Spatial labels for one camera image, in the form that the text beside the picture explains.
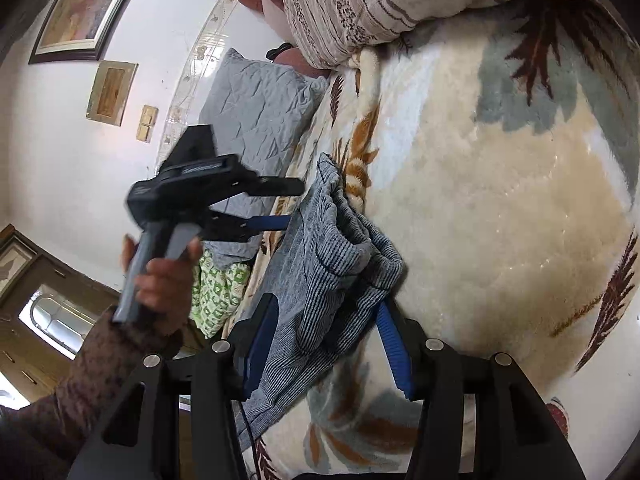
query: human hand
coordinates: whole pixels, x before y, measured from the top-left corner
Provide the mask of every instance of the human hand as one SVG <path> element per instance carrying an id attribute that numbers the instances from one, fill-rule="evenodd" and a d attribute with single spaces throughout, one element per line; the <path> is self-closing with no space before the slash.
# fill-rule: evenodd
<path id="1" fill-rule="evenodd" d="M 127 272 L 136 245 L 124 237 L 120 263 Z M 154 258 L 146 264 L 146 274 L 136 277 L 136 300 L 158 313 L 154 328 L 161 335 L 171 335 L 186 323 L 191 311 L 193 266 L 202 256 L 202 244 L 194 238 L 187 246 L 187 257 L 179 260 Z"/>

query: switch plate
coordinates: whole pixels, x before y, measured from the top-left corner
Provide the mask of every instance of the switch plate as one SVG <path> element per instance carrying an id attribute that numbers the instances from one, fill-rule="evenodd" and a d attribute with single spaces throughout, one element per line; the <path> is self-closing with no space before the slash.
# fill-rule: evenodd
<path id="1" fill-rule="evenodd" d="M 137 140 L 149 142 L 151 138 L 151 128 L 156 124 L 157 117 L 158 109 L 155 106 L 144 105 L 142 107 L 142 116 L 140 117 L 138 133 L 136 134 Z"/>

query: metal screw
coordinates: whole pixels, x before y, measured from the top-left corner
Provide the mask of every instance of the metal screw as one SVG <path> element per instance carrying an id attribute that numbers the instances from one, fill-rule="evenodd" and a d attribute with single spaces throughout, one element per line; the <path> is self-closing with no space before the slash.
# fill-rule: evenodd
<path id="1" fill-rule="evenodd" d="M 434 352 L 438 352 L 444 348 L 444 343 L 439 339 L 427 339 L 427 342 L 424 345 Z"/>
<path id="2" fill-rule="evenodd" d="M 145 357 L 142 361 L 142 364 L 147 368 L 153 368 L 154 366 L 158 366 L 160 364 L 160 356 L 156 354 L 151 354 Z"/>
<path id="3" fill-rule="evenodd" d="M 509 366 L 513 363 L 513 359 L 508 354 L 496 354 L 495 362 L 497 362 L 500 366 Z"/>
<path id="4" fill-rule="evenodd" d="M 211 345 L 211 349 L 216 354 L 222 354 L 231 348 L 231 343 L 226 339 L 221 339 L 220 341 L 216 341 Z"/>

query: door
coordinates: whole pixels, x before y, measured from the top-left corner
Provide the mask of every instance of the door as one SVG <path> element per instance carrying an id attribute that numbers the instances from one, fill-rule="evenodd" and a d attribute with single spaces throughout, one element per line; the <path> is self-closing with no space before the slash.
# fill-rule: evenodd
<path id="1" fill-rule="evenodd" d="M 117 293 L 40 255 L 0 303 L 0 372 L 33 402 L 49 395 Z"/>

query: brown patterned sleeve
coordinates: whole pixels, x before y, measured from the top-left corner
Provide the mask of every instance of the brown patterned sleeve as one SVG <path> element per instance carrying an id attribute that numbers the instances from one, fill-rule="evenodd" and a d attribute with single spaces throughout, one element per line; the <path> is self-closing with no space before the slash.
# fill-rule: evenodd
<path id="1" fill-rule="evenodd" d="M 88 333 L 67 378 L 53 394 L 6 415 L 62 460 L 71 463 L 91 433 L 102 409 L 142 358 L 158 352 L 173 357 L 182 333 L 160 336 L 111 323 L 107 309 Z"/>

